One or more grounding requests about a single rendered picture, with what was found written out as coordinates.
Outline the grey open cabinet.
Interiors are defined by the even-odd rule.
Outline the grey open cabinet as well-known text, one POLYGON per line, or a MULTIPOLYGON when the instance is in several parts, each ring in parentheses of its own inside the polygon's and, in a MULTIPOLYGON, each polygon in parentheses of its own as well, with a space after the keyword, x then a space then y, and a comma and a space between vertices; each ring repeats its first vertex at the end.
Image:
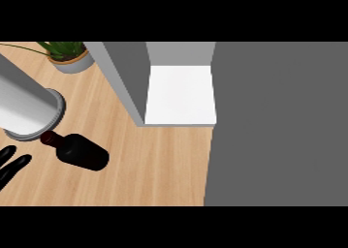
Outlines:
POLYGON ((85 46, 140 127, 217 124, 213 42, 88 42, 85 46))

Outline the dark wine bottle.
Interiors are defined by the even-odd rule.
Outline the dark wine bottle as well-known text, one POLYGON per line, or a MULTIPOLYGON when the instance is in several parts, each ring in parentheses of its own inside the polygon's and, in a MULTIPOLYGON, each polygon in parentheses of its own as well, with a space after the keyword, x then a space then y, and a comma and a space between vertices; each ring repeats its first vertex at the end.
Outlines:
POLYGON ((59 135, 47 131, 41 142, 57 148, 59 159, 87 170, 100 171, 109 164, 109 152, 79 134, 59 135))

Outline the dark grey cabinet door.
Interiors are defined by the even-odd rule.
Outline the dark grey cabinet door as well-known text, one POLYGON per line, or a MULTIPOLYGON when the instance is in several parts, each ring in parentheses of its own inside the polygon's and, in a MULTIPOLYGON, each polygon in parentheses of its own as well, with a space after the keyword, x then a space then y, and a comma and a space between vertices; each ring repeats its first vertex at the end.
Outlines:
POLYGON ((348 205, 348 43, 221 43, 210 205, 348 205))

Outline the white cylindrical canister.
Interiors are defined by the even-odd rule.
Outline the white cylindrical canister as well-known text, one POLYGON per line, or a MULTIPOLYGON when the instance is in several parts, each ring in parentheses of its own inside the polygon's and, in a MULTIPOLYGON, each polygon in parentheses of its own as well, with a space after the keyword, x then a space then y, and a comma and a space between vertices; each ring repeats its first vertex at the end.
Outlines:
POLYGON ((45 88, 0 54, 0 128, 19 141, 41 138, 59 126, 66 114, 66 98, 45 88))

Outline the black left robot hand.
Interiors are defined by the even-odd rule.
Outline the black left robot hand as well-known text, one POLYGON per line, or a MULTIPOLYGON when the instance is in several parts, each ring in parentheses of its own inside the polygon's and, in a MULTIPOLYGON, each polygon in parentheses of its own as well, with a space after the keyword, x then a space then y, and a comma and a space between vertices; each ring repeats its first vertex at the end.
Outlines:
POLYGON ((22 155, 19 159, 11 161, 16 153, 17 147, 14 145, 8 145, 0 149, 0 191, 32 161, 32 156, 29 154, 22 155))

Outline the green potted plant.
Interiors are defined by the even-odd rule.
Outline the green potted plant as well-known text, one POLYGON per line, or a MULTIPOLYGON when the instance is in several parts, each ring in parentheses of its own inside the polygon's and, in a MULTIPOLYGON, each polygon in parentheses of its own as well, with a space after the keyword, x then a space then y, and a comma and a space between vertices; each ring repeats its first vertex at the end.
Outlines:
POLYGON ((38 42, 44 51, 0 43, 0 46, 17 47, 44 54, 56 68, 66 74, 82 73, 96 63, 91 52, 82 42, 38 42))

